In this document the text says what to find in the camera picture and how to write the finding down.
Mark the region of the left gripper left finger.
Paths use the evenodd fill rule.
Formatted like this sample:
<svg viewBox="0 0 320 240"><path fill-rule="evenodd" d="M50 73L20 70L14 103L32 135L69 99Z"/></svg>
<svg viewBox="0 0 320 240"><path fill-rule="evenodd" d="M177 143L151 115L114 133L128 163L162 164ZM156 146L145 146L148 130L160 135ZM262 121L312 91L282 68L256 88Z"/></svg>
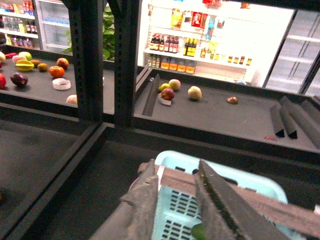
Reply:
<svg viewBox="0 0 320 240"><path fill-rule="evenodd" d="M158 202L155 160L146 163L137 181L120 198L120 204L90 237L91 240L150 240Z"/></svg>

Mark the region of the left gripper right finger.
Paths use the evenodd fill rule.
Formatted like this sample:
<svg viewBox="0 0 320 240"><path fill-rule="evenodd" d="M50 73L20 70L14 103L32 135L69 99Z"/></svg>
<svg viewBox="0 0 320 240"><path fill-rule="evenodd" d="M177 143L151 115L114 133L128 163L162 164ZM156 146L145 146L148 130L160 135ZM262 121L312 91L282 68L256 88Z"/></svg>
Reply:
<svg viewBox="0 0 320 240"><path fill-rule="evenodd" d="M204 160L194 175L198 210L206 240L287 240Z"/></svg>

